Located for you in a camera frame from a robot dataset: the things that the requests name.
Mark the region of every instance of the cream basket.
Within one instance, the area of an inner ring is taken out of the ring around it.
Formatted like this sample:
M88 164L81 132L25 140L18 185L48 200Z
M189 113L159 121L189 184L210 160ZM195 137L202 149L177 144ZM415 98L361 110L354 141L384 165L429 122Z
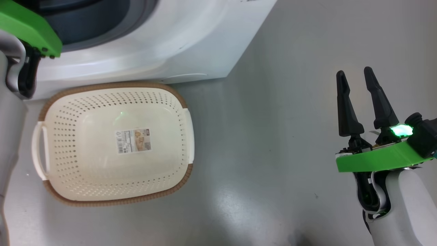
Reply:
M122 82L70 89L41 110L32 157L45 188L65 204L150 200L175 192L188 180L193 124L184 99L163 84Z

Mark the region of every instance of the washing machine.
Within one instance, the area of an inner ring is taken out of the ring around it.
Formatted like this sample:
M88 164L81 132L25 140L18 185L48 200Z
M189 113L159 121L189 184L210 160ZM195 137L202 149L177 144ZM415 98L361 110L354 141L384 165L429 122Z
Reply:
M276 0L40 0L63 42L42 59L33 99L115 81L226 77Z

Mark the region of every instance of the floor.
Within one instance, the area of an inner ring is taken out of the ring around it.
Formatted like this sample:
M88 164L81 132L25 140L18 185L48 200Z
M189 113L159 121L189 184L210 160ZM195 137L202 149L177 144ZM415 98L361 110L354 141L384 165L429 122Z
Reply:
M373 245L353 176L338 173L334 160L347 145L338 136L335 73L345 70L367 131L374 115L364 66L401 121L416 111L435 118L437 105L436 6L390 1L278 0L227 78L174 85L193 118L196 155L188 183L167 197L98 208L55 201L31 162L44 102L30 102L5 204L11 245ZM436 162L423 167L437 201Z

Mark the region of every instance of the led light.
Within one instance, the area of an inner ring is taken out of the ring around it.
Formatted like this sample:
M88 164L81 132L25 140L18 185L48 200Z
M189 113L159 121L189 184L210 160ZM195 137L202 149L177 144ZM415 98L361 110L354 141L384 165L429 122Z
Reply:
M413 134L413 128L407 125L398 125L392 128L396 136L410 136Z

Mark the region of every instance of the green bracket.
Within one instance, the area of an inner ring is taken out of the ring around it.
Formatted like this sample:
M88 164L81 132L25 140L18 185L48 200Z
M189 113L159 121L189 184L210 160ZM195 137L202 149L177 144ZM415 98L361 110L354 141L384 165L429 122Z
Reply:
M47 21L12 0L0 0L0 29L37 48L42 55L61 56L62 42Z
M433 158L423 159L406 141L336 159L339 172L376 172L410 167Z

